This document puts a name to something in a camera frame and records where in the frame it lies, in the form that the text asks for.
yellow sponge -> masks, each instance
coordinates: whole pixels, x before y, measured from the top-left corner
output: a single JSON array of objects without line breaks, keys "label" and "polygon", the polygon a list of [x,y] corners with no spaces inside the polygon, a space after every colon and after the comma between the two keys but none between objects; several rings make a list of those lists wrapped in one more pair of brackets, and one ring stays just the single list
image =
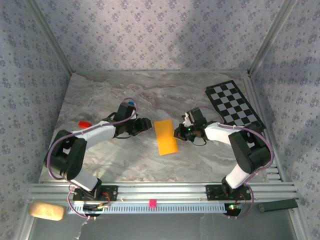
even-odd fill
[{"label": "yellow sponge", "polygon": [[60,221],[64,218],[66,211],[67,209],[65,206],[34,201],[30,204],[28,213],[36,218]]},{"label": "yellow sponge", "polygon": [[179,150],[177,141],[174,138],[172,120],[156,121],[154,122],[154,128],[160,156],[177,153]]}]

wall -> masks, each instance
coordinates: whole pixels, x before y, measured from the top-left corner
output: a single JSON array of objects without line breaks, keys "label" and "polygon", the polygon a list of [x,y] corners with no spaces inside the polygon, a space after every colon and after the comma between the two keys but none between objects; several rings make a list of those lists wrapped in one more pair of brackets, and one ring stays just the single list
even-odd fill
[{"label": "wall", "polygon": [[298,1],[254,76],[285,172],[320,239],[320,3]]},{"label": "wall", "polygon": [[39,0],[77,71],[248,69],[282,0]]},{"label": "wall", "polygon": [[0,239],[12,239],[25,184],[36,183],[67,89],[22,0],[0,1]]}]

marble surface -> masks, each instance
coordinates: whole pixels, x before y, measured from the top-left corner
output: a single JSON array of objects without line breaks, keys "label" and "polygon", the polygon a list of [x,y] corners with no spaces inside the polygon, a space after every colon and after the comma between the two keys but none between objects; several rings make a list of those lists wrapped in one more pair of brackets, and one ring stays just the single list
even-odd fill
[{"label": "marble surface", "polygon": [[[246,94],[237,73],[106,72],[74,73],[59,114],[58,131],[78,130],[78,122],[98,123],[115,112],[126,97],[135,99],[140,117],[152,122],[172,119],[176,128],[181,116],[196,106],[211,107],[205,94],[208,86],[234,80]],[[219,121],[210,109],[203,109],[208,121]],[[83,167],[103,182],[220,182],[236,165],[229,145],[210,141],[205,146],[178,141],[178,153],[159,155],[155,129],[129,139],[101,142],[85,153]],[[47,169],[40,181],[50,180]],[[264,173],[254,181],[266,181]]]}]

checkerboard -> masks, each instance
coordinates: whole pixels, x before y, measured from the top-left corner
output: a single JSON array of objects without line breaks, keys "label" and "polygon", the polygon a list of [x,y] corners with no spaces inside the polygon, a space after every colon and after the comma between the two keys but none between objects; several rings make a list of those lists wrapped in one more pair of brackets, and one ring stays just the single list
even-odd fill
[{"label": "checkerboard", "polygon": [[205,91],[214,109],[227,125],[255,124],[261,131],[266,126],[233,80],[208,86]]}]

pink block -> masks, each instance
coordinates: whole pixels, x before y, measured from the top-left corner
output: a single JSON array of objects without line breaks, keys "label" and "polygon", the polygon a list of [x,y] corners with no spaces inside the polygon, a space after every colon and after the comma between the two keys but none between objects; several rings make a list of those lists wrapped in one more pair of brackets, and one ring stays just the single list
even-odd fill
[{"label": "pink block", "polygon": [[156,208],[156,207],[157,207],[157,199],[150,199],[149,208]]}]

